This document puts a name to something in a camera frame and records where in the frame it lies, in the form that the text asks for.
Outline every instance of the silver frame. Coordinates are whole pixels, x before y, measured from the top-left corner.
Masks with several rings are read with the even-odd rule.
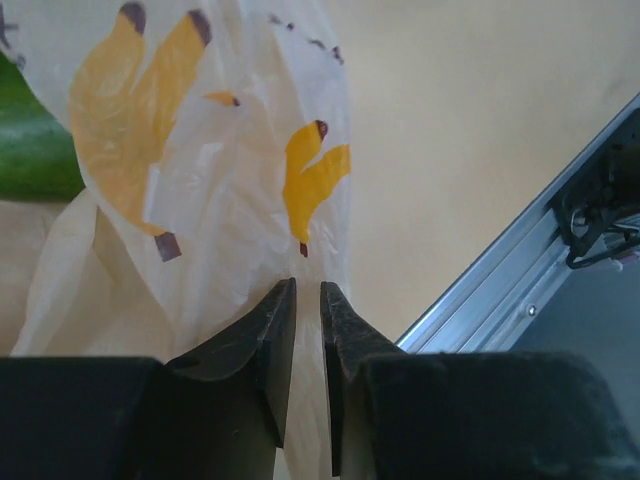
[[[640,108],[640,94],[398,340],[410,353],[504,351],[569,276],[549,201]]]

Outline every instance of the green vegetable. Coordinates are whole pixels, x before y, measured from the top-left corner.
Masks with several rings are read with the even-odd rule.
[[[71,135],[0,53],[0,199],[68,202],[83,188]]]

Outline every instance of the black bracket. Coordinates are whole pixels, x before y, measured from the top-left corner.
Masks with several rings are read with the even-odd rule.
[[[409,355],[321,293],[333,475],[638,479],[607,385],[565,354]]]
[[[570,247],[567,265],[584,268],[640,245],[629,235],[615,251],[585,258],[615,222],[640,207],[640,110],[635,110],[560,189],[551,202],[560,234]]]
[[[295,280],[283,280],[167,365],[0,359],[0,478],[271,480],[295,315]]]

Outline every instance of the plastic bag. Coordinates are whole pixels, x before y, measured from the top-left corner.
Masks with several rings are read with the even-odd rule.
[[[51,224],[64,205],[0,201],[0,355],[25,321],[29,286]]]
[[[328,478],[319,283],[346,287],[349,114],[320,0],[7,0],[5,53],[74,136],[16,355],[167,360],[298,280],[285,454]]]

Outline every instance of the yellow banana graphic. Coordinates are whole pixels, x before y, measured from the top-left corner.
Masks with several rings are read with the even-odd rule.
[[[80,161],[107,201],[129,223],[156,237],[166,261],[180,252],[173,234],[142,220],[147,176],[163,156],[211,31],[201,11],[188,12],[134,86],[144,59],[145,22],[140,3],[122,6],[109,36],[76,72],[69,111]]]
[[[338,182],[351,173],[349,145],[332,148],[305,169],[320,153],[328,130],[325,122],[316,120],[294,133],[285,150],[287,171],[282,197],[291,233],[300,241],[300,253],[305,257],[309,254],[309,222],[313,212],[331,196]]]
[[[218,102],[225,107],[230,107],[232,105],[234,107],[240,106],[240,102],[238,101],[238,99],[234,97],[233,94],[229,91],[208,93],[203,98]]]

